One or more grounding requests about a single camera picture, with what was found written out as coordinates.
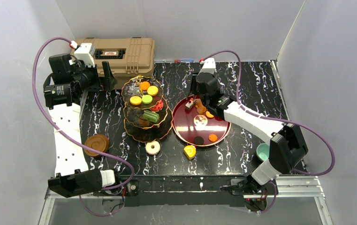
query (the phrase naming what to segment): white wall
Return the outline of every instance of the white wall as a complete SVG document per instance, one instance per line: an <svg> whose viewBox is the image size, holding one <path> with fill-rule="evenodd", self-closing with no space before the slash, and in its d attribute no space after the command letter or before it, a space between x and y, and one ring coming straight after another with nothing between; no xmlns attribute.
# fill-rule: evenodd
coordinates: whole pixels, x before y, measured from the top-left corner
<svg viewBox="0 0 357 225"><path fill-rule="evenodd" d="M304 0L57 0L77 38L150 37L156 60L276 59ZM216 60L236 60L231 54Z"/></svg>
<svg viewBox="0 0 357 225"><path fill-rule="evenodd" d="M74 38L54 0L0 0L0 225L37 224L53 176L53 129L33 99L31 71L39 47L55 36ZM41 56L39 94L48 57L65 50L60 41Z"/></svg>
<svg viewBox="0 0 357 225"><path fill-rule="evenodd" d="M278 57L289 116L323 133L336 167L320 177L334 224L357 224L357 1L308 0ZM306 135L310 171L326 169L326 147Z"/></svg>

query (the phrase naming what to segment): plate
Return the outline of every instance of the plate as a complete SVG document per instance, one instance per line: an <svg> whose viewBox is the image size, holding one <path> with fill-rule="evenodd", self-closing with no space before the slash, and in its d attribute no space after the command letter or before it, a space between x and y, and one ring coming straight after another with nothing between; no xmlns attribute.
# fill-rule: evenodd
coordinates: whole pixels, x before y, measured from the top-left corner
<svg viewBox="0 0 357 225"><path fill-rule="evenodd" d="M164 98L162 98L163 108L157 112L159 114L159 121L158 123L152 123L150 121L144 120L141 118L142 114L145 110L140 108L133 108L125 106L123 109L124 117L127 119L128 122L132 123L134 126L142 128L142 129L149 129L159 126L163 121L165 121L167 117L167 102Z"/></svg>
<svg viewBox="0 0 357 225"><path fill-rule="evenodd" d="M133 105L130 103L130 98L132 96L140 96L146 95L146 91L142 91L140 89L140 84L141 82L148 81L152 86L156 86L159 91L158 94L155 96L152 96L152 102L149 104L144 104L141 103L139 105ZM163 88L161 87L161 84L159 81L157 81L154 78L150 77L145 77L145 76L136 76L134 78L131 78L129 82L125 83L122 88L122 96L123 96L123 101L126 103L127 106L133 107L133 108L139 108L139 109L149 109L151 107L154 107L159 100L163 98Z"/></svg>
<svg viewBox="0 0 357 225"><path fill-rule="evenodd" d="M199 146L211 146L215 145L228 135L231 129L231 123L221 120L220 118L214 117L209 119L206 117L206 113L199 115L195 105L189 110L185 110L185 104L187 100L184 98L175 106L173 110L173 130L175 134L184 142ZM217 135L217 141L209 141L209 135ZM203 144L195 144L195 137L202 137L204 140Z"/></svg>
<svg viewBox="0 0 357 225"><path fill-rule="evenodd" d="M167 116L159 127L150 128L144 130L142 128L134 126L132 123L124 119L124 129L127 134L134 138L138 142L153 142L155 140L163 139L170 132L173 126L173 113L171 109L167 107Z"/></svg>

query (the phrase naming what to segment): green macaron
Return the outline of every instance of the green macaron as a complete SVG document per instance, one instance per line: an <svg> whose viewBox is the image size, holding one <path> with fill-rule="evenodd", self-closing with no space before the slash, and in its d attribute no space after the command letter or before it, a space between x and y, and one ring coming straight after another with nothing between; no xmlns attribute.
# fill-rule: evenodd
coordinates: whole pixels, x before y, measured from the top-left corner
<svg viewBox="0 0 357 225"><path fill-rule="evenodd" d="M149 104L152 102L152 96L150 95L143 95L142 96L142 103Z"/></svg>

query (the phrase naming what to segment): teal bowl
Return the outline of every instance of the teal bowl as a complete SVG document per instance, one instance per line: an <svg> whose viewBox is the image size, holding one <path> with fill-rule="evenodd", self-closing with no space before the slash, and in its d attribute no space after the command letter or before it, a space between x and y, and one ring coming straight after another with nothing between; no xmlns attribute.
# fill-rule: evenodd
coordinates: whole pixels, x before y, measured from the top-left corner
<svg viewBox="0 0 357 225"><path fill-rule="evenodd" d="M260 144L257 147L256 154L261 161L266 161L269 158L269 145L266 143Z"/></svg>

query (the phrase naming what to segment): orange cookie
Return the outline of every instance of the orange cookie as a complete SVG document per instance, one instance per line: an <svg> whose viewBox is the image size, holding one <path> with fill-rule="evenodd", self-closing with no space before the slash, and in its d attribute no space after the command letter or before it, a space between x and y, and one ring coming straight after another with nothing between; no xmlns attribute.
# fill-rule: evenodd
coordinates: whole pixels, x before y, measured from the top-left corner
<svg viewBox="0 0 357 225"><path fill-rule="evenodd" d="M214 118L213 114L211 114L209 111L206 112L206 117L209 118L209 119L213 119Z"/></svg>
<svg viewBox="0 0 357 225"><path fill-rule="evenodd" d="M202 101L199 98L195 100L195 105L196 105L196 108L203 106Z"/></svg>
<svg viewBox="0 0 357 225"><path fill-rule="evenodd" d="M130 103L132 105L140 105L142 103L142 98L140 96L133 96L130 98Z"/></svg>
<svg viewBox="0 0 357 225"><path fill-rule="evenodd" d="M202 105L199 106L199 108L197 108L196 111L199 115L203 115L207 111L207 108Z"/></svg>
<svg viewBox="0 0 357 225"><path fill-rule="evenodd" d="M211 134L211 135L209 135L209 140L211 142L216 142L218 140L218 137L215 134Z"/></svg>
<svg viewBox="0 0 357 225"><path fill-rule="evenodd" d="M148 81L141 82L140 84L141 90L147 90L150 86L151 84Z"/></svg>
<svg viewBox="0 0 357 225"><path fill-rule="evenodd" d="M148 95L150 95L150 96L155 96L155 95L158 94L159 89L158 89L158 87L156 87L156 86L151 86L151 87L149 87L149 88L146 90L146 92L147 92Z"/></svg>

